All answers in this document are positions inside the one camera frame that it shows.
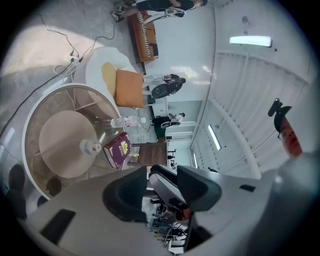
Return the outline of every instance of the purple book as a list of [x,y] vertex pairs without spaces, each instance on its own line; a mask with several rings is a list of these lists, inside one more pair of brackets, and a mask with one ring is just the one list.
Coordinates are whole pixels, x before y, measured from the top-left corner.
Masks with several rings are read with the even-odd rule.
[[103,151],[108,158],[110,165],[119,168],[131,151],[128,134],[121,133],[103,147]]

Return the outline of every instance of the fluorescent light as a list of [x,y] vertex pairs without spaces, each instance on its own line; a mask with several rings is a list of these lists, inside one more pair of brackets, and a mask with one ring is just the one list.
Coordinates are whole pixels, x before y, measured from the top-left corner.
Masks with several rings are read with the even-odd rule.
[[216,134],[215,134],[215,132],[212,129],[210,124],[208,125],[208,129],[209,129],[209,132],[210,132],[210,134],[211,134],[211,136],[213,138],[213,141],[214,141],[214,144],[216,146],[216,149],[220,150],[221,149],[220,143],[219,143],[218,138],[217,138],[217,136],[216,136]]
[[193,158],[194,158],[195,168],[198,168],[198,164],[197,164],[197,159],[196,159],[196,154],[195,153],[193,153]]
[[230,37],[230,44],[255,45],[271,47],[272,39],[269,36],[260,35],[242,35]]

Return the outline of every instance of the orange cushion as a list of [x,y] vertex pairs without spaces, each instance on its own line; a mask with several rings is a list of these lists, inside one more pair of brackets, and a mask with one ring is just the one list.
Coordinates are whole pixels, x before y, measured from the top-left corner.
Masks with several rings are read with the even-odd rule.
[[115,103],[120,107],[143,108],[143,74],[118,69],[116,71]]

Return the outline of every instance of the yellow cushion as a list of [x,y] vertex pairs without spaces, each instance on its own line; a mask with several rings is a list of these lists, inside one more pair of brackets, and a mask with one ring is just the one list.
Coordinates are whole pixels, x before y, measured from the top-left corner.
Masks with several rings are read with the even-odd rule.
[[115,103],[120,107],[143,108],[143,74],[118,69],[116,71]]
[[112,97],[116,95],[116,68],[110,62],[107,62],[101,67],[102,79]]

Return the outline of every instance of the floor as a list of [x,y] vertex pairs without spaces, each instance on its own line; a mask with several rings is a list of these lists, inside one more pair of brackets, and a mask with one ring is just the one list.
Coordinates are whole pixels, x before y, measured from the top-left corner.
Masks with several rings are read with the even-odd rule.
[[[47,31],[45,25],[48,29],[65,33],[80,57],[96,37],[111,38],[114,29],[112,40],[99,38],[95,47],[116,47],[129,58],[137,72],[142,71],[140,65],[136,64],[128,25],[120,22],[114,26],[114,20],[109,15],[112,8],[111,0],[55,0],[46,3],[25,22],[0,71],[1,130],[18,105],[34,89],[53,77],[54,66],[64,64],[65,56],[72,51],[64,35]],[[42,92],[60,79],[61,77],[56,77],[36,90],[17,111],[0,137],[0,178],[4,193],[8,190],[10,169],[23,161],[21,141],[26,117]],[[142,108],[135,110],[135,115],[150,117],[150,111]],[[132,143],[156,142],[157,139],[153,129],[149,130],[146,124],[143,127],[129,128],[127,132]],[[27,199],[27,214],[30,214],[37,209],[40,194],[28,179],[24,195]]]

